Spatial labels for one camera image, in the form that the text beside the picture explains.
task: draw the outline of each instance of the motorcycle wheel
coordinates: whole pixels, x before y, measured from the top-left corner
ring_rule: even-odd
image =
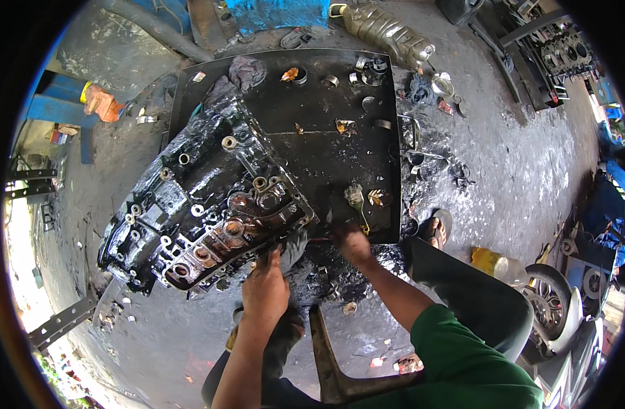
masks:
[[[529,283],[521,293],[533,306],[535,319],[542,324],[549,340],[555,340],[562,333],[567,319],[571,286],[564,275],[547,264],[531,264],[526,267],[526,272]]]

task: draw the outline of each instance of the black metal tray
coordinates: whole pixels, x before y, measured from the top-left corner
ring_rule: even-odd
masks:
[[[275,50],[250,54],[267,66],[267,77],[244,96],[244,101],[261,127],[268,133],[279,155],[297,177],[301,192],[317,212],[320,220],[327,218],[330,207],[333,219],[358,220],[357,213],[344,200],[344,189],[352,182],[363,187],[365,216],[371,227],[372,243],[397,243],[401,224],[401,178],[394,81],[389,56],[372,52],[305,48]],[[362,83],[352,86],[349,74],[358,57],[380,58],[389,68],[381,86]],[[228,75],[233,57],[194,65],[179,72],[174,107],[169,128],[170,140],[187,124],[192,111],[204,99],[210,86],[222,75]],[[301,86],[282,82],[281,76],[292,67],[305,67],[308,79]],[[201,82],[192,78],[202,71]],[[339,79],[337,87],[324,86],[326,75]],[[376,103],[369,112],[362,100],[373,96]],[[340,135],[335,119],[357,122],[358,134]],[[374,121],[392,123],[392,130],[374,127]],[[299,135],[295,123],[303,128]],[[379,208],[369,204],[367,194],[383,189],[392,195],[391,205]],[[316,236],[326,235],[320,228]]]

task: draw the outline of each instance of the chair leg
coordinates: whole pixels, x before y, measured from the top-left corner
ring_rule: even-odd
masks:
[[[320,398],[323,403],[342,405],[394,389],[406,388],[423,378],[423,371],[381,378],[351,378],[345,375],[337,364],[319,306],[310,309],[310,331],[319,376]]]

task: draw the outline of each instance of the scooter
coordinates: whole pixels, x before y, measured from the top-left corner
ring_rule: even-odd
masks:
[[[603,318],[585,317],[577,287],[546,264],[526,267],[521,293],[535,312],[533,331],[520,364],[544,391],[543,407],[576,407],[587,380],[601,367]]]

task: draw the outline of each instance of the green shirt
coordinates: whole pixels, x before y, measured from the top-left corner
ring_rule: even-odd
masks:
[[[426,308],[412,326],[410,341],[423,361],[425,381],[349,408],[541,408],[542,390],[530,376],[446,307]]]

